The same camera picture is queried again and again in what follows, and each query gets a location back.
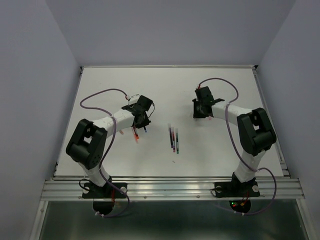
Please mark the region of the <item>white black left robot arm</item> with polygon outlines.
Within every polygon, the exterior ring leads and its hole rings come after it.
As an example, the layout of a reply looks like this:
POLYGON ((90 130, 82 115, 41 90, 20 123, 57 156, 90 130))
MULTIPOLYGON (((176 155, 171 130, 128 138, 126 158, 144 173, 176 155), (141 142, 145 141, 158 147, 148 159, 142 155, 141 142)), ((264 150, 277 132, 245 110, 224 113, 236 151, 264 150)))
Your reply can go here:
POLYGON ((107 139, 111 137, 114 141, 115 134, 127 128, 148 126, 151 121, 147 112, 153 105, 151 99, 139 95, 115 114, 107 113, 106 117, 98 120, 84 118, 78 122, 66 146, 66 154, 82 167, 100 197, 111 193, 111 177, 102 166, 107 139))

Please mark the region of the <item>purple marker pen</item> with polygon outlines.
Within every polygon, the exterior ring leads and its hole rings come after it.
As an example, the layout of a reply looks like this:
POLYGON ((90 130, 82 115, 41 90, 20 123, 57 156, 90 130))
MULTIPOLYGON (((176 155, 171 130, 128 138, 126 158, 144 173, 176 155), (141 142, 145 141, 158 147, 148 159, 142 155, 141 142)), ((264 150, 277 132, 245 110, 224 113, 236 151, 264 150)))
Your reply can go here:
POLYGON ((175 153, 176 152, 176 137, 175 137, 175 128, 172 126, 170 127, 170 134, 171 134, 171 142, 172 142, 171 148, 172 148, 173 152, 175 153))

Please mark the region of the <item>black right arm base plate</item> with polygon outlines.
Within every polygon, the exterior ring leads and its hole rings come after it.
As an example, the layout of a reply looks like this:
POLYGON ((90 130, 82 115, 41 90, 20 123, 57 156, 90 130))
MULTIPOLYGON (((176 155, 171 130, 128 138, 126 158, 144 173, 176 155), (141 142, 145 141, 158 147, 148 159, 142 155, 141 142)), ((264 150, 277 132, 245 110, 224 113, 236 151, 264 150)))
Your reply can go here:
POLYGON ((250 197, 259 197, 260 189, 254 178, 249 182, 223 181, 215 182, 210 190, 217 198, 230 198, 229 205, 233 211, 248 214, 251 209, 250 197))

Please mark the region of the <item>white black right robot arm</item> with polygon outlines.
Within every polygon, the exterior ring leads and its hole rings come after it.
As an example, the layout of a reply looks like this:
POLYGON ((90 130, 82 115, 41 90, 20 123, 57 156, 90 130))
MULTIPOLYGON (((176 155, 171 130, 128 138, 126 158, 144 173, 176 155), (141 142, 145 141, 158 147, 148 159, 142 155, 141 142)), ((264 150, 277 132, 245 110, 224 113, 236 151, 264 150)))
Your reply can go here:
POLYGON ((266 152, 277 141, 268 114, 261 107, 249 109, 233 105, 239 98, 239 91, 235 92, 235 98, 225 102, 221 98, 215 99, 209 87, 199 86, 195 89, 196 98, 192 100, 193 118, 213 117, 226 122, 231 144, 240 160, 231 181, 215 183, 217 195, 242 195, 251 190, 258 193, 256 173, 267 171, 272 178, 275 177, 267 167, 259 167, 266 152))

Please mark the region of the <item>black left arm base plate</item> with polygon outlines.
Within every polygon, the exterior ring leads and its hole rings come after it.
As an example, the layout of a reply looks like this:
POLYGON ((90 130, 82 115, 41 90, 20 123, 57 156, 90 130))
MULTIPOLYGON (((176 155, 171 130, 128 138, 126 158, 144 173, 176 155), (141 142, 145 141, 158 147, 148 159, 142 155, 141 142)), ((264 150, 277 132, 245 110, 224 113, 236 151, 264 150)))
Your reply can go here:
POLYGON ((92 209, 96 216, 102 218, 119 217, 129 206, 130 201, 127 198, 128 184, 125 182, 113 183, 115 188, 108 183, 100 187, 83 178, 78 182, 78 185, 82 189, 81 197, 93 200, 92 209), (120 206, 116 206, 116 200, 127 200, 127 204, 122 209, 120 206))

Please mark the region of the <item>dark red marker pen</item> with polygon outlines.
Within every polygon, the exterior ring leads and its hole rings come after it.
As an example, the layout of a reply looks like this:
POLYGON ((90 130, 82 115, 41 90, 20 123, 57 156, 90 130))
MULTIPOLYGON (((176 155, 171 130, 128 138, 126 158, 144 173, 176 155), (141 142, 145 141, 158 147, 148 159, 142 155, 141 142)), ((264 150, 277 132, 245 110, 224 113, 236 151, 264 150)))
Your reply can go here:
POLYGON ((170 138, 170 147, 173 149, 174 144, 173 144, 173 135, 172 135, 172 128, 171 124, 168 123, 168 131, 169 131, 169 138, 170 138))

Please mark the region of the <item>red orange marker pen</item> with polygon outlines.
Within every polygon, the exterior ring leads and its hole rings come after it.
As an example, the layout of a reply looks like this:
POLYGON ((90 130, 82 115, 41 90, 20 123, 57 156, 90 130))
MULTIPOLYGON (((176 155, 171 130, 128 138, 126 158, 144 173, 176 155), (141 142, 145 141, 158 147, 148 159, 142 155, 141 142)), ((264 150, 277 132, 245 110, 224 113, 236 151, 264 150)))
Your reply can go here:
POLYGON ((137 132, 137 129, 135 128, 135 126, 132 127, 132 132, 134 135, 135 142, 138 144, 139 143, 139 135, 138 135, 138 132, 137 132))

